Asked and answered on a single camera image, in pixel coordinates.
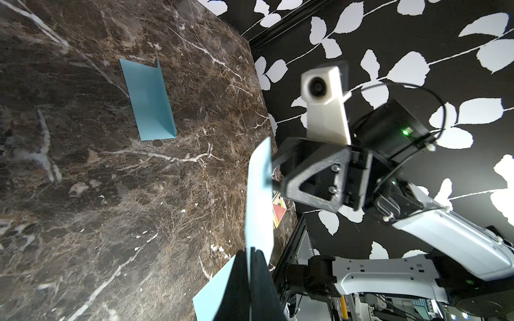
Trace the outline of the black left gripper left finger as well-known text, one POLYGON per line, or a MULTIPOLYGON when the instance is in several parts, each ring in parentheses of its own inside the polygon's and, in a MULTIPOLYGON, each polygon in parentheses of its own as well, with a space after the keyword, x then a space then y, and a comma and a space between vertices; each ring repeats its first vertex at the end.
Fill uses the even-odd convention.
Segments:
POLYGON ((214 320, 250 320, 250 287, 245 251, 240 250, 235 255, 226 289, 214 320))

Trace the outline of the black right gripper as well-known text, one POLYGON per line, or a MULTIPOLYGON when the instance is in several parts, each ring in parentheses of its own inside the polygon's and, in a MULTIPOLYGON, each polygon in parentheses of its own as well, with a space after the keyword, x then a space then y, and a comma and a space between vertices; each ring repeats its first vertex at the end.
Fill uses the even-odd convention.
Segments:
POLYGON ((292 201, 337 212, 369 207, 393 164, 381 152, 290 137, 272 157, 283 178, 272 180, 274 191, 292 201))

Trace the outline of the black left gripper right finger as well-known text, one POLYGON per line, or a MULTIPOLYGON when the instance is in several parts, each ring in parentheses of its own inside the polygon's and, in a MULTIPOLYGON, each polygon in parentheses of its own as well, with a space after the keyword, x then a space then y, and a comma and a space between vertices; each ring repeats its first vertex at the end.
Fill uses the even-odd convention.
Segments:
POLYGON ((252 321, 286 320, 264 254, 254 247, 250 249, 250 307, 252 321))

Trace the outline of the pale blue square paper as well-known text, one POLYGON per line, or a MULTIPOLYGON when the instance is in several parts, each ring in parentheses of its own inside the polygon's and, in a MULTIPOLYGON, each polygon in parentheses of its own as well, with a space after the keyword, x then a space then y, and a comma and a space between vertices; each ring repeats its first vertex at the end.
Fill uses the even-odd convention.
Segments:
MULTIPOLYGON (((264 139, 253 152, 248 168, 245 242, 250 287, 250 249, 261 250, 268 264, 274 248, 271 140, 264 139)), ((234 257, 195 295, 198 320, 214 320, 228 282, 234 257)))

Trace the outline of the light blue square paper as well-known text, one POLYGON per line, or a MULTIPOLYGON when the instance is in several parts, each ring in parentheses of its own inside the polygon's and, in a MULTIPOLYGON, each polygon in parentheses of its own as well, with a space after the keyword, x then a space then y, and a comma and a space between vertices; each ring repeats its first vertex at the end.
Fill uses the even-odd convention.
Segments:
POLYGON ((120 65, 140 139, 174 139, 177 129, 160 62, 152 67, 121 59, 120 65))

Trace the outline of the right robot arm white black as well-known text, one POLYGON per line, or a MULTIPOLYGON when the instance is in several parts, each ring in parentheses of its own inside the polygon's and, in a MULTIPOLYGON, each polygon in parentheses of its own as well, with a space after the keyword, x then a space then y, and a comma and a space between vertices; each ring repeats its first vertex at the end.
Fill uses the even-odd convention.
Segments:
POLYGON ((432 246, 428 254, 400 259, 346 259, 314 255, 293 263, 305 226, 289 242, 274 282, 282 302, 294 295, 326 303, 341 319, 346 295, 378 294, 445 303, 483 319, 513 311, 513 246, 495 230, 477 226, 405 180, 394 157, 420 152, 435 141, 395 100, 359 119, 350 136, 288 138, 273 157, 284 176, 273 189, 320 210, 362 210, 386 226, 432 246))

